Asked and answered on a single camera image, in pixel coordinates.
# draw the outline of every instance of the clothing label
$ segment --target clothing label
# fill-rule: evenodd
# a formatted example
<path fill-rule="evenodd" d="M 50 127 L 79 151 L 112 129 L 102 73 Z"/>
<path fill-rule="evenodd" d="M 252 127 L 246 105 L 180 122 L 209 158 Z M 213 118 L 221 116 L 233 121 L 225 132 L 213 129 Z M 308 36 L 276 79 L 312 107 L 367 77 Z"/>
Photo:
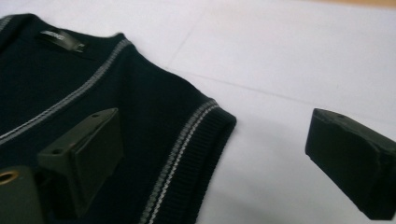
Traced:
<path fill-rule="evenodd" d="M 36 37 L 58 45 L 64 49 L 76 52 L 83 52 L 86 47 L 85 44 L 81 43 L 70 34 L 58 29 L 41 31 Z"/>

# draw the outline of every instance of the knit garment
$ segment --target knit garment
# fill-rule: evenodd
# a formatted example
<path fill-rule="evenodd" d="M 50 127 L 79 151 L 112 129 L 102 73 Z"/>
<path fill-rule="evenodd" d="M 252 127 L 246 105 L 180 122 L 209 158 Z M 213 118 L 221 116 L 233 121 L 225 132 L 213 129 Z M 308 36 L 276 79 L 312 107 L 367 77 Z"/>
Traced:
<path fill-rule="evenodd" d="M 37 36 L 62 30 L 68 50 Z M 97 111 L 120 111 L 124 158 L 80 219 L 50 223 L 195 223 L 236 119 L 125 38 L 79 34 L 32 14 L 0 20 L 0 169 L 36 154 Z"/>

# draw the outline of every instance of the gray stripe trim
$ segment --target gray stripe trim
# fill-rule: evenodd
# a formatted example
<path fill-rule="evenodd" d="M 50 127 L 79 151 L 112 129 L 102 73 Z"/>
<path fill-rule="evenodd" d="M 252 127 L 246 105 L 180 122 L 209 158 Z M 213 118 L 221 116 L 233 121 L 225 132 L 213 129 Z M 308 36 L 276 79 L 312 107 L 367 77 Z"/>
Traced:
<path fill-rule="evenodd" d="M 7 24 L 9 23 L 9 21 L 11 21 L 11 19 L 12 19 L 11 16 L 7 16 L 0 20 L 0 32 L 3 31 L 4 27 L 7 26 Z"/>
<path fill-rule="evenodd" d="M 114 62 L 116 57 L 120 54 L 120 52 L 131 42 L 127 39 L 121 40 L 117 46 L 113 49 L 110 56 L 107 60 L 96 70 L 96 72 L 92 75 L 90 79 L 88 79 L 82 86 L 78 89 L 64 97 L 60 102 L 56 103 L 55 105 L 51 106 L 41 114 L 35 116 L 34 118 L 28 120 L 21 126 L 9 131 L 8 133 L 4 133 L 0 135 L 0 146 L 3 145 L 5 142 L 17 137 L 18 135 L 28 131 L 29 129 L 33 128 L 43 120 L 47 119 L 48 117 L 52 116 L 65 106 L 69 105 L 71 102 L 76 100 L 80 95 L 84 94 L 87 90 L 89 90 L 97 81 L 99 81 L 102 76 L 105 74 L 107 69 L 110 65 Z"/>
<path fill-rule="evenodd" d="M 145 224 L 148 222 L 148 220 L 150 224 L 153 223 L 154 218 L 157 216 L 157 213 L 160 210 L 163 198 L 172 181 L 173 175 L 178 167 L 178 163 L 180 162 L 180 159 L 188 143 L 190 142 L 192 135 L 194 134 L 196 128 L 204 119 L 206 114 L 217 107 L 219 106 L 216 104 L 215 101 L 209 101 L 201 105 L 190 117 L 189 121 L 180 132 L 180 135 L 178 136 L 175 145 L 173 146 L 171 153 L 169 154 L 165 166 L 161 170 L 160 176 L 158 177 L 157 182 L 154 185 L 154 189 L 148 198 L 148 202 L 146 204 L 142 217 L 140 218 L 139 224 Z"/>

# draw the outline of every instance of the white surface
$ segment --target white surface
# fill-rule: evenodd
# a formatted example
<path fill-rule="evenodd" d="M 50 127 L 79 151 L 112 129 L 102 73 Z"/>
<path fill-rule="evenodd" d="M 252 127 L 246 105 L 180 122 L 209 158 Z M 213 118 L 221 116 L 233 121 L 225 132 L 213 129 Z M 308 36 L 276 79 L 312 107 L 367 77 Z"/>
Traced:
<path fill-rule="evenodd" d="M 396 10 L 286 0 L 1 1 L 148 59 L 238 118 L 199 223 L 374 223 L 304 154 L 312 110 L 396 139 Z"/>

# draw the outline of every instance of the metal grommet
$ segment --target metal grommet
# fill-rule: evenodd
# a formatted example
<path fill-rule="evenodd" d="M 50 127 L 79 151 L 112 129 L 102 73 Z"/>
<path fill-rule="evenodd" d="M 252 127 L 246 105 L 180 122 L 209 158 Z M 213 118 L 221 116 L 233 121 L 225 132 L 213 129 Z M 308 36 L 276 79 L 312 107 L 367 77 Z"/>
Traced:
<path fill-rule="evenodd" d="M 0 174 L 0 185 L 5 185 L 16 179 L 20 173 L 16 170 L 5 171 Z"/>

